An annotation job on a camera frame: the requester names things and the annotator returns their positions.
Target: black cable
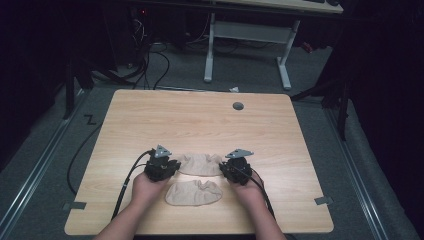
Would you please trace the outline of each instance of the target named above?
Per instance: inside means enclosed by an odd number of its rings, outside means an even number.
[[[167,63],[168,63],[168,66],[166,67],[166,70],[165,70],[165,72],[162,74],[162,76],[156,81],[156,83],[155,83],[155,85],[153,86],[153,90],[156,90],[156,87],[157,87],[157,85],[158,85],[158,83],[163,79],[163,77],[165,77],[165,75],[168,73],[168,70],[169,70],[169,67],[170,67],[170,62],[169,62],[169,59],[165,56],[165,55],[163,55],[162,53],[160,53],[160,52],[154,52],[154,53],[156,53],[156,54],[159,54],[159,55],[161,55],[162,57],[164,57],[165,59],[166,59],[166,61],[167,61]]]
[[[152,153],[152,151],[153,151],[153,150],[149,150],[149,151],[145,151],[144,153],[142,153],[142,154],[141,154],[141,155],[137,158],[137,160],[135,161],[134,165],[131,167],[131,170],[130,170],[130,172],[128,173],[127,178],[125,179],[124,184],[122,185],[121,192],[119,193],[118,200],[116,201],[115,210],[113,211],[112,219],[111,219],[111,220],[113,220],[113,219],[116,217],[116,215],[118,215],[119,208],[121,207],[122,199],[124,198],[125,190],[127,190],[127,186],[128,186],[129,181],[130,181],[130,177],[131,177],[132,172],[133,172],[133,171],[134,171],[137,167],[144,165],[144,164],[140,164],[140,165],[138,165],[138,162],[139,162],[139,161],[140,161],[140,160],[141,160],[141,159],[142,159],[142,158],[143,158],[146,154],[148,154],[148,153]]]
[[[149,63],[145,59],[143,59],[143,65],[144,65],[144,71],[140,75],[140,77],[137,78],[137,80],[134,82],[134,85],[133,85],[133,88],[132,89],[136,89],[137,86],[138,86],[138,83],[140,82],[140,80],[143,78],[144,75],[146,75],[147,67],[149,66]]]
[[[149,64],[150,64],[150,51],[147,52],[147,67],[149,67]],[[147,80],[147,68],[146,68],[146,73],[144,74],[144,84],[143,84],[144,90],[146,90],[146,85],[147,85],[147,89],[150,90],[149,81]]]
[[[259,184],[252,176],[247,175],[242,170],[240,170],[240,169],[238,169],[238,168],[236,168],[234,166],[232,166],[232,167],[234,169],[236,169],[237,171],[239,171],[241,174],[243,174],[245,177],[248,177],[250,180],[252,180],[259,187],[259,189],[261,190],[262,195],[263,195],[263,197],[265,199],[265,202],[266,202],[266,205],[268,207],[268,210],[271,213],[272,217],[275,219],[274,210],[272,209],[271,202],[269,201],[269,198],[268,198],[268,194],[265,191],[265,187],[262,186],[264,184],[264,181],[262,180],[261,176],[259,176],[258,172],[256,172],[253,168],[251,168],[252,171],[254,171],[258,175],[259,179],[261,180],[262,185]]]
[[[103,123],[100,123],[99,126],[97,126],[91,133],[90,135],[88,135],[85,140],[81,143],[81,145],[78,147],[78,150],[75,152],[74,156],[72,157],[71,162],[69,163],[68,166],[68,171],[66,173],[66,181],[68,182],[68,187],[71,190],[71,192],[76,196],[77,195],[77,191],[74,189],[74,187],[72,187],[71,184],[71,169],[72,169],[72,165],[75,162],[75,159],[77,158],[79,152],[81,151],[81,149],[84,147],[84,145],[88,142],[88,140],[94,135],[94,133],[100,129],[100,127],[103,125]]]

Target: black controller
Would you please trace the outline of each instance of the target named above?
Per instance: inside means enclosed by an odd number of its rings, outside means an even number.
[[[177,160],[169,161],[168,156],[171,155],[171,153],[160,145],[156,150],[152,149],[149,155],[150,159],[146,163],[144,172],[153,182],[172,177],[175,171],[180,169],[181,163]]]
[[[252,152],[237,149],[227,155],[230,159],[227,162],[220,163],[219,169],[224,174],[224,177],[231,182],[246,185],[252,176],[252,168],[244,156],[252,154]]]

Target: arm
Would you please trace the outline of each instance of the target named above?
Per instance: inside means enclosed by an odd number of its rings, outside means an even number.
[[[253,173],[252,176],[258,183],[259,176]],[[259,187],[249,181],[245,186],[228,181],[237,195],[240,203],[249,213],[250,219],[255,227],[257,240],[286,240],[283,232],[275,221],[274,217],[268,211],[262,192]]]
[[[133,239],[141,218],[169,179],[152,182],[145,173],[133,182],[131,201],[94,239]]]

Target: hand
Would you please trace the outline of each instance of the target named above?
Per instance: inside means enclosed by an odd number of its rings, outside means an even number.
[[[143,172],[133,181],[131,203],[133,205],[144,205],[149,207],[159,197],[160,192],[168,183],[169,178],[153,182]]]
[[[253,172],[252,177],[256,180],[256,182],[262,184],[262,187],[264,187],[256,172]],[[262,195],[262,191],[252,180],[249,180],[244,186],[240,185],[239,183],[233,183],[228,179],[227,181],[230,183],[231,188],[236,193],[237,198],[243,207],[249,210],[252,207],[258,207],[261,205],[265,206],[265,200]]]

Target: person's right hand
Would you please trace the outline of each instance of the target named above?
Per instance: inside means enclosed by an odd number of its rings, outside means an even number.
[[[253,172],[252,177],[259,184],[263,184],[256,172]],[[237,198],[243,207],[251,209],[252,207],[265,205],[265,200],[261,189],[259,189],[259,187],[252,180],[249,180],[244,186],[240,185],[239,183],[233,183],[228,179],[227,181],[236,193]]]

